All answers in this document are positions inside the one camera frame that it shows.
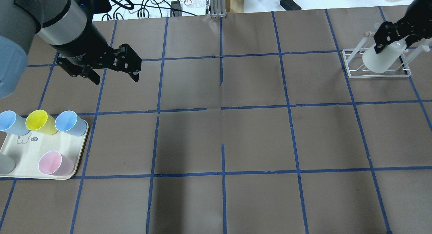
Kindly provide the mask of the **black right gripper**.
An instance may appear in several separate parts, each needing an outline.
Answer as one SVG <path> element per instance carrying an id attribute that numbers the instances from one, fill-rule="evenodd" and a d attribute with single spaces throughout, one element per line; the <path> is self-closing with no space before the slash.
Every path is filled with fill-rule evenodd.
<path id="1" fill-rule="evenodd" d="M 431 6 L 431 0 L 414 0 L 398 22 L 381 23 L 373 36 L 375 52 L 379 54 L 391 43 L 403 38 L 406 42 L 405 49 L 422 39 L 431 38 Z"/>

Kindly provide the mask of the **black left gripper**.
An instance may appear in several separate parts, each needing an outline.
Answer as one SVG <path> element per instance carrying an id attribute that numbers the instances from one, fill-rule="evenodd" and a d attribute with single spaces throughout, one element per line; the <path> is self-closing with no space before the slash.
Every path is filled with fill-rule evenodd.
<path id="1" fill-rule="evenodd" d="M 99 62 L 104 68 L 128 74 L 134 82 L 139 81 L 142 59 L 129 44 L 112 48 L 95 25 L 86 25 L 82 34 L 71 42 L 56 45 L 59 56 L 56 63 L 71 77 L 81 77 L 99 85 L 100 76 L 93 67 L 83 67 Z"/>

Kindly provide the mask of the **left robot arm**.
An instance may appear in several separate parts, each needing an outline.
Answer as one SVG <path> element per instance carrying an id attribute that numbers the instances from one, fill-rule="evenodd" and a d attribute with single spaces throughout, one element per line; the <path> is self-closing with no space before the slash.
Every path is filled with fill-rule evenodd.
<path id="1" fill-rule="evenodd" d="M 111 11 L 112 3 L 134 8 L 130 0 L 1 0 L 1 97 L 15 91 L 35 36 L 58 52 L 56 64 L 71 77 L 98 85 L 95 70 L 110 69 L 137 82 L 140 56 L 128 44 L 112 48 L 92 22 L 95 14 Z"/>

